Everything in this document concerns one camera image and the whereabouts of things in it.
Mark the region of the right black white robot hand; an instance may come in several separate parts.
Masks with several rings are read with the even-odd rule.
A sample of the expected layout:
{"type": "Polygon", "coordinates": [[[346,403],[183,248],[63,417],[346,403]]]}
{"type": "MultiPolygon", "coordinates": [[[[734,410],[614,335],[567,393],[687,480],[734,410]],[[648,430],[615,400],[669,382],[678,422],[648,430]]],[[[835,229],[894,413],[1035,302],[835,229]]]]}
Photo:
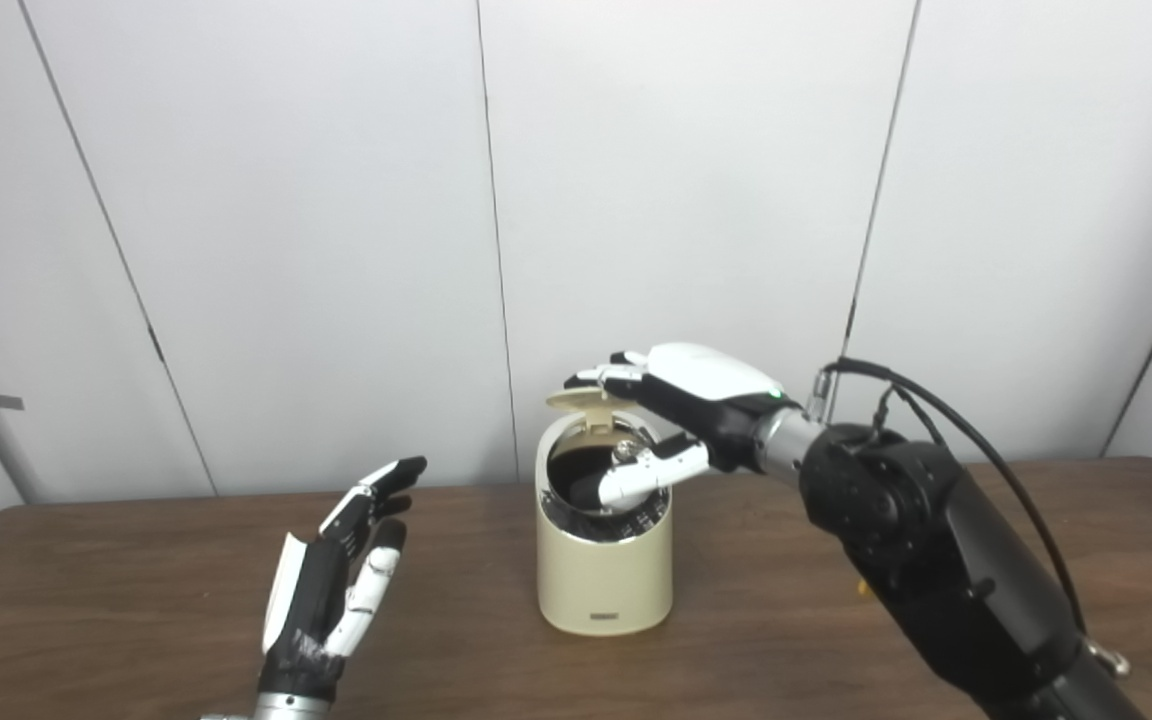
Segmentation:
{"type": "Polygon", "coordinates": [[[657,344],[623,353],[568,378],[644,407],[681,432],[599,475],[573,483],[581,511],[626,511],[659,488],[708,471],[795,473],[823,434],[823,420],[786,395],[781,382],[703,344],[657,344]]]}

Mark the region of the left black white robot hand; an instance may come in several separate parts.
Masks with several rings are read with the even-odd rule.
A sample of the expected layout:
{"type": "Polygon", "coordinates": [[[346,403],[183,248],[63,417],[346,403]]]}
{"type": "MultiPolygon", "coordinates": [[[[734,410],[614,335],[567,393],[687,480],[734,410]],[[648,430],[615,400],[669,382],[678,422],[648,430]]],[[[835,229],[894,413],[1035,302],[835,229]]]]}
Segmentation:
{"type": "Polygon", "coordinates": [[[429,468],[403,457],[340,497],[312,539],[285,536],[262,626],[257,719],[325,719],[396,574],[412,488],[429,468]]]}

